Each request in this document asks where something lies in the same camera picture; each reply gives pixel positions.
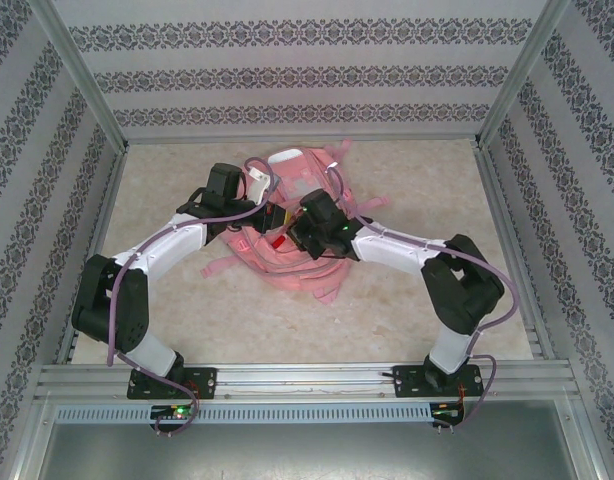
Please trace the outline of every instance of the black mounting plate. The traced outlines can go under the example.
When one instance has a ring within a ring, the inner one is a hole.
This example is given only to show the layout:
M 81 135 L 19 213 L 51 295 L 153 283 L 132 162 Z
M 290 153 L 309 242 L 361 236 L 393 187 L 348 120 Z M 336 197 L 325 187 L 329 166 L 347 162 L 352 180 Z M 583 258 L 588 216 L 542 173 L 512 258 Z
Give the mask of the black mounting plate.
M 217 374 L 218 370 L 215 368 L 185 367 L 183 386 L 194 391 L 199 400 L 212 400 L 216 392 Z M 131 371 L 129 386 L 127 387 L 127 398 L 129 400 L 168 400 L 186 399 L 187 397 L 177 388 L 162 384 L 142 372 Z
M 422 365 L 396 365 L 392 368 L 394 387 L 397 398 L 419 397 L 458 397 L 459 385 L 465 387 L 465 397 L 480 397 L 483 393 L 483 380 L 478 365 L 465 365 L 451 385 L 440 392 L 436 391 L 425 380 L 425 369 Z

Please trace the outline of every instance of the beige floor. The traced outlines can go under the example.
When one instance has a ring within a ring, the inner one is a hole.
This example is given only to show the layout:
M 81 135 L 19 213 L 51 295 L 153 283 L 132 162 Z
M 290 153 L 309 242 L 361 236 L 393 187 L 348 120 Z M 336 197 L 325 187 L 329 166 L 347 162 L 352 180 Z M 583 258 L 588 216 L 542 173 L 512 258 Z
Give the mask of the beige floor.
M 288 146 L 131 147 L 103 253 L 126 250 L 165 224 L 215 162 L 242 164 Z M 427 238 L 466 234 L 506 270 L 468 141 L 356 142 L 343 166 L 359 201 L 391 196 L 390 206 L 371 212 L 383 225 Z M 307 293 L 275 290 L 242 265 L 204 280 L 204 265 L 228 253 L 212 242 L 166 274 L 150 299 L 150 328 L 187 362 L 416 361 L 434 343 L 440 323 L 420 277 L 354 264 L 336 302 L 324 306 Z M 495 313 L 508 306 L 506 295 Z M 519 315 L 489 332 L 477 352 L 531 358 Z M 73 361 L 104 363 L 105 349 L 81 335 Z

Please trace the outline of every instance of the marble surface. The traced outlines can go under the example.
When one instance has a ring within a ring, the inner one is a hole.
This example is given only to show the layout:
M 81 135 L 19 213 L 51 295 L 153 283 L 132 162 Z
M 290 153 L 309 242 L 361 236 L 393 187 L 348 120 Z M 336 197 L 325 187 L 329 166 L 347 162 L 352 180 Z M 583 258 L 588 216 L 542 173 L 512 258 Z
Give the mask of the marble surface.
M 132 146 L 103 254 L 124 251 L 164 225 L 215 162 L 240 165 L 294 145 Z M 383 225 L 426 238 L 463 233 L 506 271 L 467 140 L 356 142 L 343 168 L 358 201 L 391 197 L 370 214 Z M 203 279 L 207 262 L 228 254 L 220 240 L 212 242 L 163 276 L 150 298 L 150 329 L 188 363 L 418 361 L 434 343 L 440 322 L 420 276 L 354 264 L 338 299 L 325 306 L 309 293 L 274 289 L 244 265 Z M 488 319 L 509 305 L 507 294 Z M 532 358 L 520 315 L 489 330 L 475 352 Z M 104 363 L 105 353 L 106 345 L 81 335 L 73 362 Z

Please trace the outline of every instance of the patterned wallpaper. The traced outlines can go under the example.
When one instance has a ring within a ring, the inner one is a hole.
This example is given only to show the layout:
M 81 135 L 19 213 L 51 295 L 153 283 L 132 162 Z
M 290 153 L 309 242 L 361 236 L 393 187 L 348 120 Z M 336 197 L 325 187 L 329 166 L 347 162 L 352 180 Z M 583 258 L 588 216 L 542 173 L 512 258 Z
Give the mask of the patterned wallpaper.
M 475 134 L 545 0 L 55 3 L 132 140 Z
M 115 155 L 28 5 L 0 0 L 0 473 L 57 354 Z
M 614 2 L 572 3 L 490 153 L 614 478 Z

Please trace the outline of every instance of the enclosure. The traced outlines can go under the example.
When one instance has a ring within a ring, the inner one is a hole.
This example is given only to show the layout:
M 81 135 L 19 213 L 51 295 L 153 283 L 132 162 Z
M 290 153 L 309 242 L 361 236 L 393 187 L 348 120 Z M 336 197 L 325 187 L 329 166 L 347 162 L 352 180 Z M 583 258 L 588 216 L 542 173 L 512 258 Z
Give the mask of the enclosure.
M 70 324 L 85 261 L 216 162 L 344 139 L 372 218 L 468 235 L 518 287 L 478 416 L 438 435 L 381 376 L 434 344 L 422 278 L 355 263 L 324 305 L 203 278 L 215 240 L 150 287 L 150 329 L 217 369 L 157 438 Z M 137 476 L 614 478 L 614 0 L 0 0 L 0 478 Z

